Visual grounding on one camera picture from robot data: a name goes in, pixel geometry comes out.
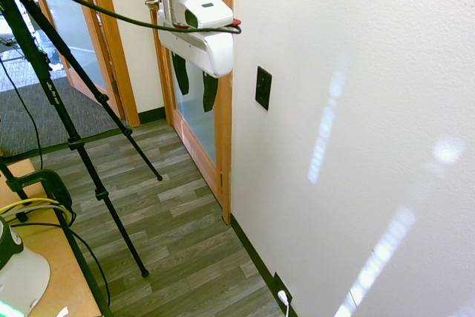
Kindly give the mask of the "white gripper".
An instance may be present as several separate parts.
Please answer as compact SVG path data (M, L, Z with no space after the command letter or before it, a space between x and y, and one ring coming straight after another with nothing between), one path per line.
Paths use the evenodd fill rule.
M234 48L230 33L179 33L158 30L161 44L169 49L177 84L182 95L189 93L186 60L203 70L203 110L214 107L219 77L233 69Z

